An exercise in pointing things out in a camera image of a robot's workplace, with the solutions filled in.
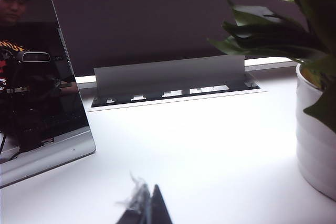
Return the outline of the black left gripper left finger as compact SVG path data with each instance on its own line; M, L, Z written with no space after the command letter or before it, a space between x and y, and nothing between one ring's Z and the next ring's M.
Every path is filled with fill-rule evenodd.
M124 208L117 223L151 223L151 193L148 184L143 178L135 177L132 172L130 178L134 183L130 196L116 202Z

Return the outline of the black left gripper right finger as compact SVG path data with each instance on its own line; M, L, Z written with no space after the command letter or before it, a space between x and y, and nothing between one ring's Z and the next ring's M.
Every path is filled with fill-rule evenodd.
M172 224L171 217L166 207L159 186L154 186L151 198L151 223L153 224Z

